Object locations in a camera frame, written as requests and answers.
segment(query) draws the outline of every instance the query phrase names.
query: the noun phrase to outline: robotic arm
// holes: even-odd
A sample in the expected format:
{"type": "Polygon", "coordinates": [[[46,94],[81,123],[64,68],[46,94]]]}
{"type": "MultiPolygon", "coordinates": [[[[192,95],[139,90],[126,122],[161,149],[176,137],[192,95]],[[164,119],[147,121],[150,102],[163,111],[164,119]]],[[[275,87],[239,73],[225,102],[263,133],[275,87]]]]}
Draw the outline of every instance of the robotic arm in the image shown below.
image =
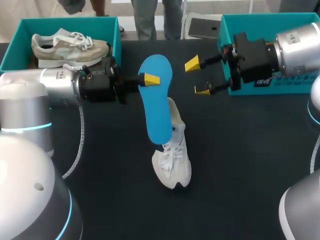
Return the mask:
{"type": "MultiPolygon", "coordinates": [[[[275,72],[282,75],[302,75],[320,69],[320,22],[276,35],[273,42],[264,39],[248,41],[245,33],[234,36],[234,44],[225,45],[214,57],[199,61],[198,56],[185,64],[185,71],[204,69],[223,61],[230,68],[230,78],[224,84],[197,84],[195,93],[215,94],[241,84],[268,79],[275,72]]],[[[311,101],[320,111],[320,76],[311,89],[311,101]]],[[[279,220],[287,240],[320,239],[320,169],[290,187],[279,204],[279,220]]]]}
{"type": "Polygon", "coordinates": [[[113,57],[98,67],[32,69],[0,76],[0,239],[81,240],[79,207],[63,179],[75,169],[84,142],[84,101],[126,104],[126,94],[152,82],[150,74],[124,80],[113,57]],[[78,155],[63,177],[54,154],[50,107],[80,110],[78,155]]]}
{"type": "Polygon", "coordinates": [[[229,80],[222,85],[196,84],[196,93],[215,94],[227,88],[236,91],[242,82],[268,79],[276,72],[288,77],[319,70],[320,22],[279,33],[273,42],[248,41],[244,32],[235,34],[234,44],[224,45],[217,56],[204,61],[195,56],[185,64],[185,71],[204,69],[219,61],[228,64],[229,80]]]}

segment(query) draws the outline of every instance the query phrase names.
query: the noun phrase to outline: black table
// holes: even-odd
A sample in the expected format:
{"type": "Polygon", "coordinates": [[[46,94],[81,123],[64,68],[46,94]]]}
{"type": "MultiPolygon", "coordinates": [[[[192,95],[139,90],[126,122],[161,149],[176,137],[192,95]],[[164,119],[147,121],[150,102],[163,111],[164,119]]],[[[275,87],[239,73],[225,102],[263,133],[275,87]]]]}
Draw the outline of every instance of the black table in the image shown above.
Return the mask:
{"type": "MultiPolygon", "coordinates": [[[[186,123],[192,164],[187,191],[165,189],[152,167],[141,97],[128,105],[86,103],[80,163],[67,179],[84,221],[84,239],[284,240],[278,206],[307,176],[319,131],[306,94],[194,94],[196,81],[223,80],[222,67],[184,73],[184,63],[217,53],[214,40],[123,41],[122,69],[134,76],[152,54],[172,64],[169,88],[186,123]]],[[[1,55],[7,45],[0,45],[1,55]]],[[[64,173],[79,144],[77,109],[52,111],[55,154],[64,173]]]]}

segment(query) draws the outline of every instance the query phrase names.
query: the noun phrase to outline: white sneaker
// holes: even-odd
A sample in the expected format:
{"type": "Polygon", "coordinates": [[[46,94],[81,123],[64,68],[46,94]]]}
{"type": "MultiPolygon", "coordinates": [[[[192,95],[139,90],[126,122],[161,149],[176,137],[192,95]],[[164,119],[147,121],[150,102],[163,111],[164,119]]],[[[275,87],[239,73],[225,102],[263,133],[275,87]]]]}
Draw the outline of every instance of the white sneaker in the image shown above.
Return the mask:
{"type": "Polygon", "coordinates": [[[39,68],[58,68],[63,64],[92,66],[100,62],[111,47],[106,41],[94,40],[79,32],[69,32],[62,28],[52,36],[34,34],[31,46],[39,60],[39,68]]]}
{"type": "Polygon", "coordinates": [[[172,121],[172,137],[152,156],[153,169],[163,185],[169,189],[185,188],[191,180],[191,163],[185,139],[185,123],[181,120],[175,102],[168,97],[172,121]]]}

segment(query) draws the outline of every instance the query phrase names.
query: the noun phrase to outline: blue insole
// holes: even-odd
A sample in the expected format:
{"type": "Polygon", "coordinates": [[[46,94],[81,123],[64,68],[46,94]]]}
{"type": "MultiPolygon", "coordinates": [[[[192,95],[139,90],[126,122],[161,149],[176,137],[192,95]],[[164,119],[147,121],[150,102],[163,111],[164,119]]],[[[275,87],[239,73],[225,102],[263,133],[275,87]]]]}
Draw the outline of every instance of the blue insole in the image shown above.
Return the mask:
{"type": "Polygon", "coordinates": [[[165,144],[172,136],[168,103],[168,88],[172,79],[171,64],[163,55],[151,55],[142,63],[140,73],[160,78],[160,85],[139,86],[139,91],[143,101],[149,138],[155,144],[165,144]]]}

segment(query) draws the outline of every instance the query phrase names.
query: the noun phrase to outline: white floor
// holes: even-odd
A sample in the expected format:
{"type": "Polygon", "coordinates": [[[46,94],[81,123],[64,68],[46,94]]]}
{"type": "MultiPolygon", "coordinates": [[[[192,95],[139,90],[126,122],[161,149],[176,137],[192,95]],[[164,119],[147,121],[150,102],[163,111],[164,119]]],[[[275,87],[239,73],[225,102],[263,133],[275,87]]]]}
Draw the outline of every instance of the white floor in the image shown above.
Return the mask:
{"type": "MultiPolygon", "coordinates": [[[[39,17],[72,17],[69,16],[57,0],[3,0],[0,8],[0,42],[9,42],[21,18],[39,17]]],[[[155,27],[159,39],[163,39],[163,5],[162,0],[155,11],[155,27]]],[[[187,13],[198,14],[240,14],[248,13],[250,0],[188,0],[187,13]]],[[[253,13],[268,13],[269,8],[265,0],[254,0],[253,13]]],[[[134,10],[131,0],[105,0],[105,13],[118,16],[119,24],[126,31],[125,40],[136,40],[134,10]]],[[[94,16],[90,0],[86,0],[83,12],[73,16],[94,16]]]]}

